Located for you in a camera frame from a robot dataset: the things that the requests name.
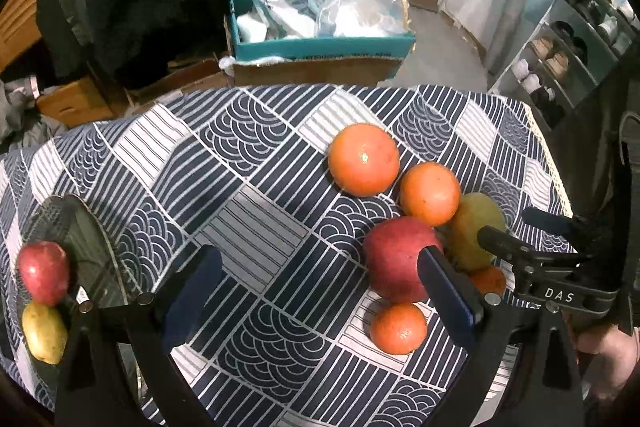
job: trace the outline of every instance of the tangerine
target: tangerine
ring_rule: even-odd
[[[407,172],[400,185],[400,205],[407,216],[425,220],[430,227],[444,225],[460,204],[460,183],[439,163],[420,163]]]
[[[371,341],[390,355],[407,355],[427,337],[427,321],[418,306],[394,304],[382,310],[371,323]]]
[[[501,296],[507,288],[507,279],[504,277],[504,273],[494,265],[471,272],[469,279],[482,295],[497,293]]]
[[[329,147],[328,161],[338,187],[357,198],[384,192],[400,170],[396,143],[380,127],[369,123],[340,131]]]

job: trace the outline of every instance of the strap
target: strap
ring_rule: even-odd
[[[626,180],[616,190],[620,198],[624,198],[622,190],[627,191],[628,198],[628,239],[626,241],[626,261],[622,276],[622,292],[619,301],[619,327],[627,334],[633,332],[633,325],[640,324],[640,116],[634,112],[626,112],[620,121],[618,131],[620,140],[620,174]],[[616,221],[624,219],[623,214],[616,213]],[[618,223],[614,228],[615,235],[623,233]]]

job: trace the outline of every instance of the shoe rack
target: shoe rack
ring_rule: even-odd
[[[527,103],[543,134],[551,133],[553,127],[578,106],[608,75],[621,55],[620,50],[613,48],[598,32],[599,21],[604,17],[615,18],[618,34],[624,33],[630,41],[639,32],[636,27],[638,19],[633,24],[629,23],[609,0],[584,1],[590,3],[588,7],[594,12],[593,17],[584,4],[575,0],[553,0],[530,38],[489,90],[492,94]],[[570,37],[563,31],[567,27],[574,33]],[[549,52],[551,56],[540,55],[540,42],[544,42],[540,39],[548,39],[553,44]],[[559,70],[561,73],[564,71],[564,68],[558,68],[559,62],[550,63],[550,58],[556,54],[560,54],[558,58],[562,58],[562,62],[564,58],[568,59],[564,74],[558,74]],[[516,65],[523,59],[528,64],[529,73],[537,75],[540,89],[528,92],[523,86],[525,79]],[[529,90],[532,85],[535,86],[535,82],[526,83]],[[548,100],[549,90],[552,90],[553,100]]]

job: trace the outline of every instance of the blue and white patterned tablecloth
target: blue and white patterned tablecloth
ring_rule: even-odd
[[[465,354],[429,301],[420,304],[428,338],[410,355],[385,355],[364,333],[380,303],[367,287],[362,238],[400,210],[397,184],[355,199],[332,183],[327,146],[356,122],[392,134],[402,171],[443,163],[465,192],[500,204],[516,236],[568,251],[520,219],[531,204],[571,212],[520,102],[434,86],[219,89],[5,155],[2,298],[15,299],[12,271],[31,214],[48,196],[71,192],[103,225],[132,293],[156,288],[198,245],[224,252],[222,283],[193,336],[173,352],[219,426],[419,425]],[[0,356],[2,367],[52,408],[19,319],[4,309],[12,352]],[[510,348],[493,391],[506,383],[513,357]],[[162,420],[153,401],[144,412]]]

